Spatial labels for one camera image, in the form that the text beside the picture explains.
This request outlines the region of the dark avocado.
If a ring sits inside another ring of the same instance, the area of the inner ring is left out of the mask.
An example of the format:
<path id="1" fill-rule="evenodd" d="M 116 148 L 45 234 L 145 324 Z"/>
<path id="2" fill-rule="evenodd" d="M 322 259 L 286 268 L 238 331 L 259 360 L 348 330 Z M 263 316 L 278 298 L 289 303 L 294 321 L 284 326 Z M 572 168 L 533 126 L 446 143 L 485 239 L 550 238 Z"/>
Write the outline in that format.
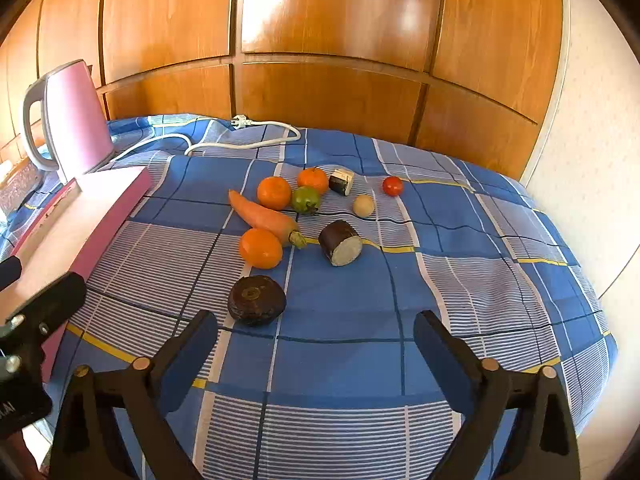
<path id="1" fill-rule="evenodd" d="M 267 275 L 240 278 L 228 296 L 230 315 L 247 326 L 267 325 L 280 316 L 285 308 L 284 290 Z"/>

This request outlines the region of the orange tangerine front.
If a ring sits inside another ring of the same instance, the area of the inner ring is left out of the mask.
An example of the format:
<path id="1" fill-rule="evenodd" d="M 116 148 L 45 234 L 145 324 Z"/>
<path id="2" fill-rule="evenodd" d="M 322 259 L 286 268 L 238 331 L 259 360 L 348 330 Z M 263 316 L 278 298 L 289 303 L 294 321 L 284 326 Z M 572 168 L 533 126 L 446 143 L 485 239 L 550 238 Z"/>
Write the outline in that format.
<path id="1" fill-rule="evenodd" d="M 269 270 L 281 262 L 283 248 L 280 240 L 271 232 L 251 228 L 240 237 L 239 254 L 250 266 Z"/>

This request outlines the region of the orange tangerine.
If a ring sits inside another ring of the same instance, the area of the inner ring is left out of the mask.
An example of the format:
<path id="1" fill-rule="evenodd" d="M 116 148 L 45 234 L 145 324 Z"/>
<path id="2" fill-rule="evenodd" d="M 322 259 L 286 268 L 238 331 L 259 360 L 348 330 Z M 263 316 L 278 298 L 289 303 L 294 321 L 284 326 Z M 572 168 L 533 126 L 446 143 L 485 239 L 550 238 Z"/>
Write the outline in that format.
<path id="1" fill-rule="evenodd" d="M 288 181 L 281 177 L 266 177 L 258 184 L 256 197 L 258 203 L 273 210 L 283 210 L 290 206 L 292 188 Z"/>
<path id="2" fill-rule="evenodd" d="M 298 174 L 297 186 L 313 188 L 320 195 L 324 195 L 329 189 L 329 177 L 319 167 L 306 168 Z"/>
<path id="3" fill-rule="evenodd" d="M 240 237 L 239 254 L 250 266 L 269 270 L 281 262 L 283 248 L 280 240 L 271 232 L 251 228 Z"/>

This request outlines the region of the orange carrot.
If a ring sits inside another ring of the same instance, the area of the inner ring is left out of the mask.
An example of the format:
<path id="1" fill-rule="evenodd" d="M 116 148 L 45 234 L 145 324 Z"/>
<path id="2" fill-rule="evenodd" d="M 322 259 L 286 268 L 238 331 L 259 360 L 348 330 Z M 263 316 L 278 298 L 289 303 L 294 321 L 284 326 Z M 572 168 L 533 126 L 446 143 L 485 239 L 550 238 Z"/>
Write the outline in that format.
<path id="1" fill-rule="evenodd" d="M 287 214 L 252 202 L 235 190 L 228 192 L 228 199 L 231 208 L 251 228 L 271 232 L 283 246 L 294 246 L 298 249 L 307 246 L 306 238 L 300 232 L 297 222 Z"/>

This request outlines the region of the dark round cylinder piece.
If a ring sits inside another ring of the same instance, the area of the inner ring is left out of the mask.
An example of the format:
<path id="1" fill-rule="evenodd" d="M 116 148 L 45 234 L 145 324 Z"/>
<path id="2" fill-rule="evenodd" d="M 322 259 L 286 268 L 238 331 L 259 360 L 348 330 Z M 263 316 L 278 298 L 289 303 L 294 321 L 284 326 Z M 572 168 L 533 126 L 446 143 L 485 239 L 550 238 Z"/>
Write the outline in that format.
<path id="1" fill-rule="evenodd" d="M 319 234 L 318 241 L 332 266 L 347 266 L 354 262 L 362 251 L 362 238 L 344 220 L 336 220 L 325 226 Z"/>

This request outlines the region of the green round fruit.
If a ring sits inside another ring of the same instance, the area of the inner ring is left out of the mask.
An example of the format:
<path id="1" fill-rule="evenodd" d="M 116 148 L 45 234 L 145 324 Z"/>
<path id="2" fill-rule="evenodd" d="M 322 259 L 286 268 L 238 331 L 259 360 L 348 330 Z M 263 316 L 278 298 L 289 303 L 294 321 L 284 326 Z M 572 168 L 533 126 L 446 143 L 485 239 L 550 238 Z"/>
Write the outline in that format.
<path id="1" fill-rule="evenodd" d="M 299 214 L 316 214 L 321 206 L 322 196 L 310 186 L 300 186 L 292 192 L 291 206 Z"/>

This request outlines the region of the orange tangerine back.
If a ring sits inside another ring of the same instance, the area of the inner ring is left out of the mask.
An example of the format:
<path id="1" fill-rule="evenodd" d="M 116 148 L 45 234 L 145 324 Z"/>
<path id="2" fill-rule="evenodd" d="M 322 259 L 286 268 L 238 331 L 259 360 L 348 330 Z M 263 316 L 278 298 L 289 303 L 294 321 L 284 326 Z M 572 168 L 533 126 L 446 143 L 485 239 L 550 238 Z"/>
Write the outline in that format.
<path id="1" fill-rule="evenodd" d="M 329 189 L 329 177 L 319 167 L 306 168 L 298 174 L 297 186 L 313 188 L 320 195 L 324 195 Z"/>

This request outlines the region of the small beige round fruit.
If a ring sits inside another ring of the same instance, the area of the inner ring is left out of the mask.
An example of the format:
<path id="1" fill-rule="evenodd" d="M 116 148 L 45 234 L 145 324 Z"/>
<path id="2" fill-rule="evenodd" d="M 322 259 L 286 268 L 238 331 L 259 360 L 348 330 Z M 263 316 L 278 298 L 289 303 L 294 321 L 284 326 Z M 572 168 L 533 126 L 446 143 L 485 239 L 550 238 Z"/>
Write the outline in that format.
<path id="1" fill-rule="evenodd" d="M 369 218 L 375 212 L 375 200 L 368 194 L 359 194 L 352 202 L 352 212 L 359 218 Z"/>

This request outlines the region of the small dark cube piece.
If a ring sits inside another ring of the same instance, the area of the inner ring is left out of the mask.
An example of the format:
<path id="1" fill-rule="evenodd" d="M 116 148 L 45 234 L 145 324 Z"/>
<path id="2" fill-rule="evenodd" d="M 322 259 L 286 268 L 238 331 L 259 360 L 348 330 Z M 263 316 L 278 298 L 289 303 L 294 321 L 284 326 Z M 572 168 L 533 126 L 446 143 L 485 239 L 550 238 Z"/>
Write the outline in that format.
<path id="1" fill-rule="evenodd" d="M 349 196 L 355 181 L 355 173 L 347 168 L 336 168 L 329 176 L 329 189 L 341 196 Z"/>

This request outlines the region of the red tomato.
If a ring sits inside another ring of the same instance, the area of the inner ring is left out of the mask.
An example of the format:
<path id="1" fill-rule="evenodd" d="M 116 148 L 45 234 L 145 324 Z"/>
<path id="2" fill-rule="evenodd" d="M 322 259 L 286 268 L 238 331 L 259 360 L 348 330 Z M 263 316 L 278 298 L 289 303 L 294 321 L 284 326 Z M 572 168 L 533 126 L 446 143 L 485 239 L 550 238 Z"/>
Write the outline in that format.
<path id="1" fill-rule="evenodd" d="M 390 197 L 397 197 L 404 192 L 404 182 L 401 178 L 389 176 L 383 180 L 383 192 Z"/>

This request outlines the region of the pink rimmed white tray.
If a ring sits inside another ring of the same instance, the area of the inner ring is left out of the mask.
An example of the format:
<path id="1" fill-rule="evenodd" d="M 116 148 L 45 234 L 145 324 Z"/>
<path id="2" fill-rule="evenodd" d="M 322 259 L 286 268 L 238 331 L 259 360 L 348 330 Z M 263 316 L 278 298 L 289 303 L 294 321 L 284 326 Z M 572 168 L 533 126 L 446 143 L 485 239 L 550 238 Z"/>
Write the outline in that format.
<path id="1" fill-rule="evenodd" d="M 151 182 L 145 166 L 133 166 L 84 174 L 64 185 L 12 250 L 22 273 L 1 293 L 1 317 L 68 271 L 88 278 Z"/>

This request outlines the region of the silver patterned box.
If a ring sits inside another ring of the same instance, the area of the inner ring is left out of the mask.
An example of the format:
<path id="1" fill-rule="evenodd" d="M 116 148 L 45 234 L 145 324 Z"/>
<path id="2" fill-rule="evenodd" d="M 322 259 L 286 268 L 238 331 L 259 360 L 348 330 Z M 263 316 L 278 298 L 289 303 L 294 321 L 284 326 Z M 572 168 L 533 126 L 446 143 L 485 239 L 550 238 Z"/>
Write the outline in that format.
<path id="1" fill-rule="evenodd" d="M 8 222 L 26 197 L 42 183 L 43 172 L 29 158 L 14 164 L 6 160 L 1 164 L 0 217 Z"/>

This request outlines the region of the pink electric kettle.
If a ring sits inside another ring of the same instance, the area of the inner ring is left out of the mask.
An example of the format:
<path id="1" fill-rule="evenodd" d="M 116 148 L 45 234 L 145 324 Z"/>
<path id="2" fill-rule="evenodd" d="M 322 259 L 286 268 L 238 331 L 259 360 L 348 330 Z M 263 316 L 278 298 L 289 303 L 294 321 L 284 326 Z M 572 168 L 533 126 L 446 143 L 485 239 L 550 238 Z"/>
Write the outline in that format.
<path id="1" fill-rule="evenodd" d="M 49 157 L 40 154 L 32 134 L 29 112 L 36 103 Z M 89 66 L 81 58 L 58 66 L 28 87 L 22 118 L 29 159 L 40 170 L 57 174 L 64 184 L 97 170 L 114 154 Z"/>

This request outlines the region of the blue plaid bedsheet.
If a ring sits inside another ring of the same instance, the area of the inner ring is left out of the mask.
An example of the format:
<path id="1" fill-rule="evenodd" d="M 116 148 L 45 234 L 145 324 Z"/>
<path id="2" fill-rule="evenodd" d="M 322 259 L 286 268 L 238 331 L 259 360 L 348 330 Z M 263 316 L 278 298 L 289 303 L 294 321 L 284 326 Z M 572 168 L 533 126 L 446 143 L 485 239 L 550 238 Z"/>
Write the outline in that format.
<path id="1" fill-rule="evenodd" d="M 570 248 L 518 182 L 332 130 L 286 133 L 198 115 L 107 128 L 116 154 L 100 171 L 145 166 L 152 182 L 84 278 L 84 305 L 42 345 L 54 432 L 78 366 L 110 372 L 155 356 L 206 310 L 217 319 L 216 344 L 166 415 L 199 479 L 431 479 L 463 422 L 414 341 L 416 316 L 432 311 L 479 359 L 532 374 L 553 367 L 578 438 L 616 342 Z M 312 216 L 291 203 L 277 210 L 307 246 L 281 244 L 275 268 L 250 266 L 239 240 L 251 227 L 228 192 L 258 203 L 262 179 L 281 177 L 293 192 L 312 167 L 328 177 L 352 170 L 352 192 L 328 189 Z M 404 182 L 401 195 L 383 192 L 389 176 Z M 47 178 L 20 209 L 12 250 L 64 185 Z M 375 200 L 369 218 L 352 212 L 359 194 Z M 332 266 L 318 241 L 336 220 L 362 238 L 347 266 Z M 285 292 L 284 312 L 267 325 L 228 311 L 232 286 L 252 275 Z"/>

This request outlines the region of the wooden wardrobe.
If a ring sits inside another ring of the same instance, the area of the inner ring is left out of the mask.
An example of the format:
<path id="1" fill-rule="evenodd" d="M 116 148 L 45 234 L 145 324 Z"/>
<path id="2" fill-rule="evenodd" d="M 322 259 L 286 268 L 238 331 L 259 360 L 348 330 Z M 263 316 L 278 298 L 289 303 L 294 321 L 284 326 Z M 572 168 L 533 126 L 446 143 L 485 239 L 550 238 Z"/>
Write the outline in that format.
<path id="1" fill-rule="evenodd" d="M 282 120 L 519 178 L 559 66 L 562 0 L 16 0 L 1 155 L 27 87 L 81 58 L 106 117 Z"/>

